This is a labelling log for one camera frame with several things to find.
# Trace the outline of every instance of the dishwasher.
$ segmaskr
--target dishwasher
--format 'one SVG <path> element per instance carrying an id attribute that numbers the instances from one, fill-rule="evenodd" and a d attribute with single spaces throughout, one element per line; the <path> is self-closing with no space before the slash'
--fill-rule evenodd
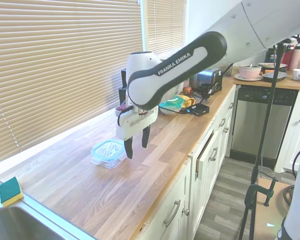
<path id="1" fill-rule="evenodd" d="M 262 148 L 263 166 L 274 168 L 298 91 L 276 88 Z M 241 86 L 238 90 L 230 158 L 255 163 L 270 87 Z"/>

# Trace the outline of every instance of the green sponge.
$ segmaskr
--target green sponge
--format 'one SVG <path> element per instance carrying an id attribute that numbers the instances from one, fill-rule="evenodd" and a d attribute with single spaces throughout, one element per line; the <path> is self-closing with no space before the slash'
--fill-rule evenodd
<path id="1" fill-rule="evenodd" d="M 16 177 L 0 184 L 0 200 L 4 207 L 22 199 L 24 194 Z"/>

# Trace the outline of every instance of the pink bowl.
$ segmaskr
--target pink bowl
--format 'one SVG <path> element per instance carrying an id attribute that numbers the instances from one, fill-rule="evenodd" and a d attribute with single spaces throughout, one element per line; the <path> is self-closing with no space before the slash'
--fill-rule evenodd
<path id="1" fill-rule="evenodd" d="M 258 77 L 261 67 L 240 66 L 239 73 L 244 79 L 255 79 Z"/>

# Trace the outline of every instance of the window blinds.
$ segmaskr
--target window blinds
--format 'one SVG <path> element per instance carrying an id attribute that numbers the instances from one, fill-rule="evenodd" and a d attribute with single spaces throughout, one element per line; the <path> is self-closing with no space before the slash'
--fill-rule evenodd
<path id="1" fill-rule="evenodd" d="M 0 161 L 119 103 L 138 0 L 0 0 Z"/>
<path id="2" fill-rule="evenodd" d="M 187 0 L 146 0 L 147 48 L 165 59 L 185 44 Z"/>

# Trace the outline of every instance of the stainless steel sink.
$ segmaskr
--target stainless steel sink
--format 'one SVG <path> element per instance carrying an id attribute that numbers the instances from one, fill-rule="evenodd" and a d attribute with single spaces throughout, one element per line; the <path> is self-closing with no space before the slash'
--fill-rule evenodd
<path id="1" fill-rule="evenodd" d="M 18 206 L 0 208 L 0 240 L 64 240 Z"/>
<path id="2" fill-rule="evenodd" d="M 0 204 L 0 240 L 95 240 L 24 194 L 12 206 Z"/>

